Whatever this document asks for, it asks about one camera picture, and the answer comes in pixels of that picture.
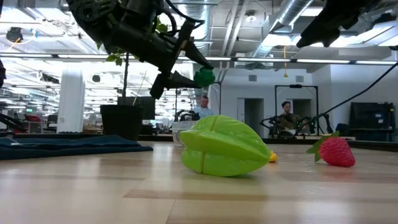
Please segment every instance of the green star fruit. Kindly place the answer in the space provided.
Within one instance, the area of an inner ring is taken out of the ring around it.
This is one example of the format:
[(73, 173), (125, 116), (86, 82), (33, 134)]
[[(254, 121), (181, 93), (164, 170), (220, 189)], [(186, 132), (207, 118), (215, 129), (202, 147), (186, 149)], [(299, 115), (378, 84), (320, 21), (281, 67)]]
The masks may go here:
[(179, 134), (183, 164), (200, 174), (231, 177), (257, 170), (271, 151), (246, 124), (223, 115), (207, 116)]

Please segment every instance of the computer monitor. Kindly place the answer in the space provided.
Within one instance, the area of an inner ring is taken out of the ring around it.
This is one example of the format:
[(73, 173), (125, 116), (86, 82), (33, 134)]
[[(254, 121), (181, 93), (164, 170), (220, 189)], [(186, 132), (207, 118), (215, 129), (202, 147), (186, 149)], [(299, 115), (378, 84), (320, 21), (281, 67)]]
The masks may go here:
[[(135, 96), (126, 97), (124, 104), (132, 105), (135, 98)], [(122, 102), (122, 98), (118, 97), (118, 105), (122, 105)], [(142, 119), (155, 119), (155, 98), (151, 96), (139, 96), (134, 105), (144, 108), (144, 117)]]

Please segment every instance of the strawberry leaves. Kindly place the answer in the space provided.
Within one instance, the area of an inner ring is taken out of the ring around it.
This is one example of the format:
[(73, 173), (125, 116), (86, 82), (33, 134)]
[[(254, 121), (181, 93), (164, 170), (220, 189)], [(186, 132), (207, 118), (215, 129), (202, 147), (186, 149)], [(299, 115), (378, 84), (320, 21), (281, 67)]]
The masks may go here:
[(340, 134), (340, 132), (336, 131), (335, 133), (333, 133), (333, 134), (331, 134), (329, 136), (323, 136), (310, 149), (308, 149), (306, 151), (306, 153), (315, 154), (315, 162), (318, 162), (321, 159), (321, 155), (319, 155), (319, 151), (318, 150), (319, 150), (319, 147), (324, 142), (324, 140), (326, 140), (328, 138), (332, 138), (332, 137), (338, 137), (339, 134)]

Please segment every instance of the red strawberry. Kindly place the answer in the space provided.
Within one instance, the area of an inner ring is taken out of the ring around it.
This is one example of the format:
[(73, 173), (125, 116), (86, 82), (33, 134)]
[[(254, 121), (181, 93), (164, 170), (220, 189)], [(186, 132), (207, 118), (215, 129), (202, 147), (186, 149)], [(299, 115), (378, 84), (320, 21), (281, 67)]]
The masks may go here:
[(347, 141), (339, 137), (324, 140), (319, 147), (320, 157), (330, 165), (351, 167), (355, 165), (355, 158)]

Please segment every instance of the table surface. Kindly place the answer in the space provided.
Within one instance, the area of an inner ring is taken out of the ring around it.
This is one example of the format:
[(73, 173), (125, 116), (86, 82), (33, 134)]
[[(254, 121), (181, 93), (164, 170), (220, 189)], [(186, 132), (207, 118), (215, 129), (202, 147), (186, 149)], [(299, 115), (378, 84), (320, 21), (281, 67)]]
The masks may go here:
[(235, 178), (200, 175), (182, 147), (0, 162), (0, 223), (397, 223), (398, 154), (353, 149), (352, 168), (315, 164), (309, 146)]

